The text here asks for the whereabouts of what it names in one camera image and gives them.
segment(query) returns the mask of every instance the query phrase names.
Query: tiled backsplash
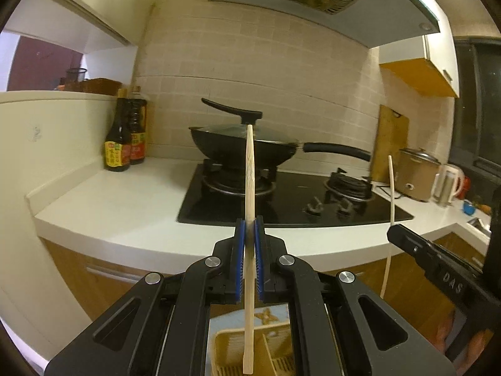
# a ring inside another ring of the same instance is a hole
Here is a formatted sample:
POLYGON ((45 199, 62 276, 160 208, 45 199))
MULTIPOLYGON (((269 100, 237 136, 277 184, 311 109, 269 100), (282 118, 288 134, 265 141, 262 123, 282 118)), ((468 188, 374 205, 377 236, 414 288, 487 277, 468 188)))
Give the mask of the tiled backsplash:
MULTIPOLYGON (((261 126, 301 142, 372 151, 379 105, 411 120, 409 145, 446 161, 453 99, 422 97, 388 70, 379 50, 272 10, 207 0, 159 0, 139 51, 137 83, 152 99, 150 153, 195 147, 189 126, 238 123, 201 97, 264 113, 261 126)), ((289 168, 329 171, 364 161, 300 151, 289 168)))

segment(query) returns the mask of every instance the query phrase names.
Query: red door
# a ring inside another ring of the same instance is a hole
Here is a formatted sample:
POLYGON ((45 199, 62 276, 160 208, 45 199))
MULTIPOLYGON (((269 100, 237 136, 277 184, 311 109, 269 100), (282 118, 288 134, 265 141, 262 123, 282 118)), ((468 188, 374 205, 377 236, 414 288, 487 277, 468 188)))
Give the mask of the red door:
POLYGON ((22 36, 12 61, 7 90, 53 90, 66 69, 80 67, 82 54, 22 36))

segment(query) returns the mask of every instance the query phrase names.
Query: wok lid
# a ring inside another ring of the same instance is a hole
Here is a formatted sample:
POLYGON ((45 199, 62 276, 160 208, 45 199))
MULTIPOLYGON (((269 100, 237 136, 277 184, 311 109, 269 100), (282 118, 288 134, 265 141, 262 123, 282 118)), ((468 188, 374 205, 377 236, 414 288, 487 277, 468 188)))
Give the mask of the wok lid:
MULTIPOLYGON (((216 124, 206 127, 190 127, 190 129, 229 137, 247 138, 247 124, 216 124)), ((298 145, 299 143, 296 139, 292 139, 280 131, 261 126, 254 126, 254 140, 273 144, 298 145)))
POLYGON ((215 109, 227 112, 230 114, 235 114, 241 117, 240 124, 217 124, 207 127, 190 127, 191 130, 198 130, 205 133, 221 134, 223 136, 247 138, 247 124, 254 125, 254 140, 262 141, 265 143, 274 144, 289 144, 298 145, 299 142, 296 139, 292 139, 280 131, 276 131, 267 127, 256 126, 256 121, 262 118, 262 112, 257 112, 254 110, 244 110, 237 109, 236 107, 225 106, 206 98, 201 99, 206 105, 211 106, 215 109))

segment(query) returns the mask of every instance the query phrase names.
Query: stove knob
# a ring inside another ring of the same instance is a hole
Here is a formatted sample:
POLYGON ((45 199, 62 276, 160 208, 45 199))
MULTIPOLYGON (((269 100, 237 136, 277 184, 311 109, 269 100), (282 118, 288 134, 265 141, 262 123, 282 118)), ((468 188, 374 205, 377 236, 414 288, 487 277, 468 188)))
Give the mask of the stove knob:
POLYGON ((320 216, 324 211, 324 204, 316 196, 306 205, 305 212, 313 216, 320 216))
POLYGON ((339 213, 351 215, 354 212, 355 208, 348 199, 341 198, 339 200, 339 213))

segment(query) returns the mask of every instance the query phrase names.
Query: wok handle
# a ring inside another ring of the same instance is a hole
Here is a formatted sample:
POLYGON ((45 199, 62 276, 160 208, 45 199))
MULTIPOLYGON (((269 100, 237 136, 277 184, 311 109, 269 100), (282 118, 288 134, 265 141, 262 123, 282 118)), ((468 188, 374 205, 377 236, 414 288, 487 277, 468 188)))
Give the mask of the wok handle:
POLYGON ((305 143, 302 146, 305 153, 333 153, 349 155, 350 157, 360 158, 364 161, 371 160, 371 154, 365 150, 356 147, 350 147, 343 144, 334 143, 305 143))
POLYGON ((221 110, 222 112, 227 112, 230 114, 235 114, 237 116, 240 116, 242 124, 252 124, 252 126, 254 126, 254 124, 256 124, 256 120, 262 119, 262 112, 256 112, 254 110, 237 109, 236 107, 221 105, 204 97, 202 97, 202 102, 215 109, 221 110))

